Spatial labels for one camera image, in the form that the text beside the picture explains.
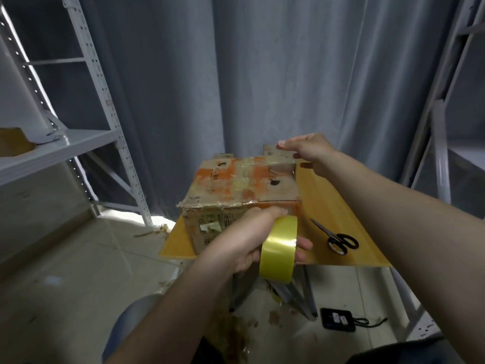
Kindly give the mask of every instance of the scissors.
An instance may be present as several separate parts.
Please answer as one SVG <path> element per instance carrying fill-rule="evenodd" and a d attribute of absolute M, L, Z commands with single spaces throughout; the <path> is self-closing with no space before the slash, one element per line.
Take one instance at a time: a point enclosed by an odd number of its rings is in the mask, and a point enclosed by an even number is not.
<path fill-rule="evenodd" d="M 347 248 L 357 249 L 359 247 L 359 242 L 355 238 L 346 234 L 334 234 L 329 229 L 320 225 L 314 219 L 311 218 L 310 220 L 328 235 L 328 246 L 337 254 L 345 255 L 348 251 Z"/>

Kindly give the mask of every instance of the hand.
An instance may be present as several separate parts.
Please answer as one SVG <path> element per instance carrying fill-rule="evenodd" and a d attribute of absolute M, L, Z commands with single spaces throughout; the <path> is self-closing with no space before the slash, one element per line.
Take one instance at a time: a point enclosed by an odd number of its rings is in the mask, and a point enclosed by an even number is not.
<path fill-rule="evenodd" d="M 252 207 L 216 237 L 208 249 L 228 248 L 235 259 L 234 272 L 245 271 L 253 262 L 259 261 L 260 246 L 271 232 L 275 220 L 287 213 L 286 209 L 280 207 L 269 207 L 264 210 Z M 296 238 L 296 244 L 307 251 L 313 246 L 310 240 L 299 236 Z M 305 257 L 304 251 L 296 251 L 296 262 L 304 262 Z"/>
<path fill-rule="evenodd" d="M 313 168 L 315 174 L 324 177 L 324 158 L 336 152 L 323 134 L 312 133 L 300 135 L 288 140 L 280 140 L 277 148 L 295 151 L 293 158 L 302 158 L 310 164 L 302 163 L 300 166 Z"/>

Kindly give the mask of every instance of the black scissor handle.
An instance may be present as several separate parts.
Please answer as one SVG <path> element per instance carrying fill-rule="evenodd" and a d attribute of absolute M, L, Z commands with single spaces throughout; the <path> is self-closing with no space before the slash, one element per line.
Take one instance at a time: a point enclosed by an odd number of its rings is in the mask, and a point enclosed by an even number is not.
<path fill-rule="evenodd" d="M 350 249 L 357 249 L 359 247 L 359 242 L 350 235 L 337 234 L 337 237 L 342 240 L 342 244 L 344 244 L 346 247 L 349 247 Z"/>
<path fill-rule="evenodd" d="M 340 240 L 330 237 L 328 238 L 328 246 L 330 247 L 331 250 L 333 250 L 337 254 L 340 254 L 340 255 L 347 254 L 347 248 L 343 245 L 343 243 Z"/>

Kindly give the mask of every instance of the tape roll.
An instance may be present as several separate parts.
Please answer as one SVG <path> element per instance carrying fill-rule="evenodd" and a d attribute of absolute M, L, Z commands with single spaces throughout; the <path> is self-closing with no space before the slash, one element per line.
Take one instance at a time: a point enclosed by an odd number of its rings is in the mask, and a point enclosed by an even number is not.
<path fill-rule="evenodd" d="M 277 218 L 263 243 L 259 261 L 259 275 L 264 279 L 290 283 L 293 275 L 298 218 Z"/>

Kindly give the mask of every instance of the wooden table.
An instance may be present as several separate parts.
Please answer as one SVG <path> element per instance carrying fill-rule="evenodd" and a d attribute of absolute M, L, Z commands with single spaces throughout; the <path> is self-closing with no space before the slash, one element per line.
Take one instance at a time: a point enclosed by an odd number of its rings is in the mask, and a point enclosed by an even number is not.
<path fill-rule="evenodd" d="M 318 177 L 311 169 L 297 166 L 296 182 L 303 200 L 302 212 L 298 218 L 298 235 L 313 242 L 313 249 L 306 252 L 306 264 L 391 267 L 355 214 L 326 179 Z M 310 221 L 310 217 L 335 233 L 352 235 L 359 241 L 360 248 L 349 250 L 347 255 L 331 251 L 326 242 L 327 235 Z M 197 257 L 182 216 L 168 236 L 160 256 L 168 259 Z"/>

